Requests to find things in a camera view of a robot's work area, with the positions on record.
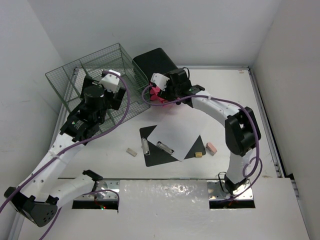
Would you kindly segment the pink top drawer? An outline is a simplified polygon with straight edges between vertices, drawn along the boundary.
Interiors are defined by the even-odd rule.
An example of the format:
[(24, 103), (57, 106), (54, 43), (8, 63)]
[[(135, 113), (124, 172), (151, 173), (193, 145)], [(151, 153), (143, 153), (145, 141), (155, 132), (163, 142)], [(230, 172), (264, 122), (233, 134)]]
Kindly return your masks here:
[(155, 93), (158, 95), (158, 93), (162, 90), (162, 85), (163, 84), (161, 80), (151, 80), (149, 93)]

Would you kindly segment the pink drawer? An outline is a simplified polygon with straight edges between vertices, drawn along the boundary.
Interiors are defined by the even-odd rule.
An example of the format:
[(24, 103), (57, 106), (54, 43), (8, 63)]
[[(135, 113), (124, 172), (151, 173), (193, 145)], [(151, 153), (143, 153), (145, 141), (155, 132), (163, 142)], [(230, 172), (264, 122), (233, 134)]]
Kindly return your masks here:
[(154, 101), (158, 101), (163, 103), (165, 100), (159, 96), (157, 96), (155, 93), (150, 93), (150, 101), (154, 102)]
[(181, 104), (181, 101), (176, 99), (176, 100), (173, 100), (173, 101), (162, 102), (160, 105), (161, 106), (168, 106), (168, 105), (180, 105), (180, 104)]
[(151, 80), (149, 93), (155, 93), (158, 95), (158, 93), (162, 90), (162, 85), (163, 84), (161, 80)]

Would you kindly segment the beige eraser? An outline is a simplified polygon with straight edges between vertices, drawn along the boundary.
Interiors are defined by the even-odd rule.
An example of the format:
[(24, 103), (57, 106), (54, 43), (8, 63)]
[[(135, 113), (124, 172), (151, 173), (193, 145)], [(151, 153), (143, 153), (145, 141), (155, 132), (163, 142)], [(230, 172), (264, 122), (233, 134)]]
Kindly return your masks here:
[(131, 148), (127, 148), (126, 152), (127, 152), (128, 154), (130, 154), (131, 156), (133, 156), (133, 157), (136, 157), (137, 154), (138, 154), (136, 151), (134, 151), (134, 150), (131, 149)]

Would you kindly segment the pink eraser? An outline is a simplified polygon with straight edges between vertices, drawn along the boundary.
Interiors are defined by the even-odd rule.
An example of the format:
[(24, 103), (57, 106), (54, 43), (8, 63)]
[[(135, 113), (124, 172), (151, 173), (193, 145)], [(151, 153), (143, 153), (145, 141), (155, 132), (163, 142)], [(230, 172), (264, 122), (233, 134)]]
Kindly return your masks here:
[(208, 152), (214, 156), (218, 150), (216, 149), (216, 147), (211, 143), (211, 142), (207, 142), (205, 148), (208, 150)]

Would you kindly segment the small brown cube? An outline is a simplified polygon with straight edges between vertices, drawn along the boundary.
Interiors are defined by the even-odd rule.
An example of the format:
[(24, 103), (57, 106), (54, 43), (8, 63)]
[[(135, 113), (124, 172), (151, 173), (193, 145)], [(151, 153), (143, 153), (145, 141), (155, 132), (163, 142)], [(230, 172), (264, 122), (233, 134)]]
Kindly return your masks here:
[(195, 157), (196, 158), (201, 158), (203, 156), (202, 152), (196, 152)]

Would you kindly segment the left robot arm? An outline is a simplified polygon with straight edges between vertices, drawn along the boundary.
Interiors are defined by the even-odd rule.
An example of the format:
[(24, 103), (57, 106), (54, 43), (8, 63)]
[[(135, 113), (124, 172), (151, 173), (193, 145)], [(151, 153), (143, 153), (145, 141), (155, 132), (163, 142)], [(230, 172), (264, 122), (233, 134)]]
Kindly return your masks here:
[(105, 122), (108, 110), (118, 110), (124, 96), (130, 93), (119, 72), (103, 71), (102, 79), (96, 81), (86, 76), (83, 81), (80, 103), (69, 113), (52, 147), (17, 187), (9, 187), (5, 201), (0, 206), (12, 207), (38, 227), (44, 227), (58, 214), (60, 208), (73, 199), (91, 192), (102, 176), (91, 170), (84, 170), (77, 178), (55, 186), (66, 166), (87, 143), (115, 130), (116, 125), (103, 132), (100, 126)]

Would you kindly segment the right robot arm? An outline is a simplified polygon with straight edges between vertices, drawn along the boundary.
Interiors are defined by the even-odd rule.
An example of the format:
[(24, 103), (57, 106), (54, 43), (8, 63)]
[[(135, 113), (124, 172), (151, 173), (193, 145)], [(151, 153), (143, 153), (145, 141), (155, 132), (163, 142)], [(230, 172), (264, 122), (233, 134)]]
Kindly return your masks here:
[(213, 97), (204, 87), (193, 85), (189, 74), (177, 68), (165, 74), (154, 73), (151, 84), (159, 88), (157, 96), (169, 103), (183, 103), (197, 109), (224, 127), (225, 143), (230, 151), (224, 185), (232, 194), (250, 177), (250, 151), (258, 149), (261, 133), (250, 107)]

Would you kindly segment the pink bottom drawer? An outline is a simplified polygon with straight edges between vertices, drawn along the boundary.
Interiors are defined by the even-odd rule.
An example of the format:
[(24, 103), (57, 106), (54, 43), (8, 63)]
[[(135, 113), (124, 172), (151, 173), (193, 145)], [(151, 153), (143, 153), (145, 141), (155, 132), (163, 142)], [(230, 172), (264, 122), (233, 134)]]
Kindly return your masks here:
[(181, 101), (176, 99), (176, 100), (173, 100), (173, 101), (162, 102), (160, 105), (161, 106), (168, 106), (168, 105), (180, 105), (180, 104), (181, 104)]

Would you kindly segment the black drawer cabinet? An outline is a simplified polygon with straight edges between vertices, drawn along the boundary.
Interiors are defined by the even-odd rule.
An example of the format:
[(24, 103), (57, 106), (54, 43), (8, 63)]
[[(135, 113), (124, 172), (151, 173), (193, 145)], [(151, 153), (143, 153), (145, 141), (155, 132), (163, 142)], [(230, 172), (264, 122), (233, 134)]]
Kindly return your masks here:
[(133, 61), (144, 74), (148, 82), (150, 82), (154, 73), (164, 75), (178, 68), (160, 47), (134, 57)]

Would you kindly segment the white clipboard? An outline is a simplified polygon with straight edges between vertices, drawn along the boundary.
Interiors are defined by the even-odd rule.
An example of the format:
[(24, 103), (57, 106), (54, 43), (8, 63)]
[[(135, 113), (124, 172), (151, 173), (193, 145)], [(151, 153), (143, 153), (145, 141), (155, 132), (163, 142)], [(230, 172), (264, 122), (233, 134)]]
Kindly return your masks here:
[(195, 158), (197, 153), (204, 156), (205, 147), (201, 139), (204, 122), (196, 121), (161, 121), (147, 137), (147, 140), (164, 150), (171, 157), (182, 162), (188, 158)]

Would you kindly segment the black clipboard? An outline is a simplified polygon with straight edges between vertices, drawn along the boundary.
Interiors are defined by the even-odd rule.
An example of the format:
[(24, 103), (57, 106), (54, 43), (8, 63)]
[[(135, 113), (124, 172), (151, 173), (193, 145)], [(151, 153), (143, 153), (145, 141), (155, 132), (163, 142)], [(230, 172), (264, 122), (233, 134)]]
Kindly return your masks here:
[[(147, 139), (147, 137), (152, 133), (152, 131), (156, 128), (156, 125), (142, 127), (139, 129), (140, 137), (142, 139)], [(157, 165), (168, 164), (172, 162), (177, 162), (178, 160), (171, 156), (169, 153), (160, 149), (156, 145), (147, 141), (149, 148), (149, 155), (144, 155), (144, 161), (146, 167), (153, 167)], [(186, 159), (191, 159), (196, 157), (196, 153), (202, 153), (203, 156), (206, 155), (206, 149), (204, 143), (202, 141), (201, 136), (199, 135), (188, 153), (185, 156)]]

